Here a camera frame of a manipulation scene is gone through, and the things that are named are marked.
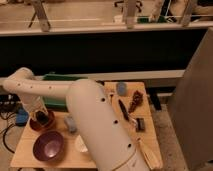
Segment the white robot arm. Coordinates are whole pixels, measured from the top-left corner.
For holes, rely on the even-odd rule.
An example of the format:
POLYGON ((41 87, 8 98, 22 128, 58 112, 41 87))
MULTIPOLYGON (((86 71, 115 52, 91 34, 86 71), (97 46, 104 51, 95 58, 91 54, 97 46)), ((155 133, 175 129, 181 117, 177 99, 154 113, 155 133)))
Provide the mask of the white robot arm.
POLYGON ((3 88, 18 95, 32 118, 41 109, 43 97, 64 100, 99 171, 149 171, 104 87, 96 81, 39 81, 30 69, 22 67, 4 79, 3 88))

